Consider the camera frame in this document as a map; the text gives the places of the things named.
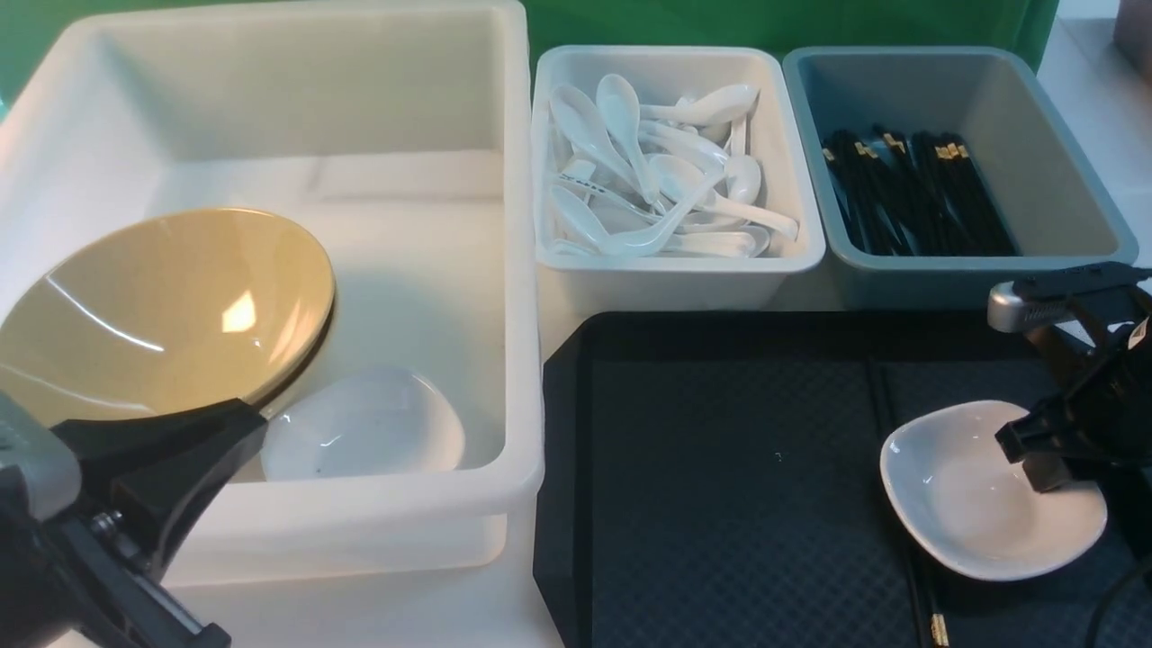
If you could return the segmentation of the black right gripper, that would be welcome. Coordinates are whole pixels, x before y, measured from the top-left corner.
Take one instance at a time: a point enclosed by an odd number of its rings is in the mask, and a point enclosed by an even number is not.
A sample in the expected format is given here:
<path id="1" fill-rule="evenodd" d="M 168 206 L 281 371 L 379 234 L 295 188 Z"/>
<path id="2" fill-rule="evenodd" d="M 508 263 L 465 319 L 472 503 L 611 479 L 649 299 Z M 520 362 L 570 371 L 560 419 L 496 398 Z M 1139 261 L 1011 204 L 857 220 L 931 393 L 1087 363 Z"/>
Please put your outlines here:
<path id="1" fill-rule="evenodd" d="M 1030 333 L 1058 392 L 994 435 L 1037 493 L 1098 480 L 1114 467 L 1149 466 L 1149 292 L 1076 297 L 1071 312 L 1092 348 L 1074 349 L 1054 324 Z"/>

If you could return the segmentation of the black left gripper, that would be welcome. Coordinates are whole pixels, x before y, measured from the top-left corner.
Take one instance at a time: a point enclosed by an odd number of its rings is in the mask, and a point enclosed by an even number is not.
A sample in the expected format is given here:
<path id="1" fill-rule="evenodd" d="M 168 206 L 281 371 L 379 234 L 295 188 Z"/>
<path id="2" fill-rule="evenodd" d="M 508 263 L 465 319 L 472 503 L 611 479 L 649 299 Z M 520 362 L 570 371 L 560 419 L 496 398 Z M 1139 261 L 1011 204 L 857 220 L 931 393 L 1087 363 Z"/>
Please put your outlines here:
<path id="1" fill-rule="evenodd" d="M 267 419 L 243 400 L 152 419 L 70 419 L 54 434 L 78 460 L 78 508 L 113 517 L 162 577 L 194 525 L 262 450 Z M 219 625 L 190 619 L 170 595 L 94 551 L 67 553 L 15 504 L 3 504 L 3 647 L 50 647 L 78 631 L 98 647 L 230 647 Z"/>

